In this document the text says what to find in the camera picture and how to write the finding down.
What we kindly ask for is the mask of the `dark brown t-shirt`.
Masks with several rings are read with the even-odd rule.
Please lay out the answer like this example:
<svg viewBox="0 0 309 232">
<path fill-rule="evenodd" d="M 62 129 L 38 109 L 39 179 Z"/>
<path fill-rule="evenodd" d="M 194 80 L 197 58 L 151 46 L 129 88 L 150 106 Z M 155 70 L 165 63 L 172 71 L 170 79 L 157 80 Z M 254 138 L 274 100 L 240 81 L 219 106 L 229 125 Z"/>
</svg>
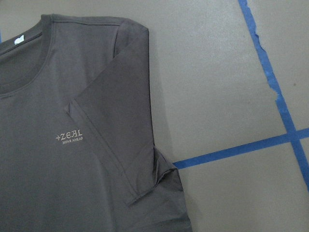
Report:
<svg viewBox="0 0 309 232">
<path fill-rule="evenodd" d="M 0 229 L 192 230 L 154 143 L 145 26 L 43 14 L 1 43 Z"/>
</svg>

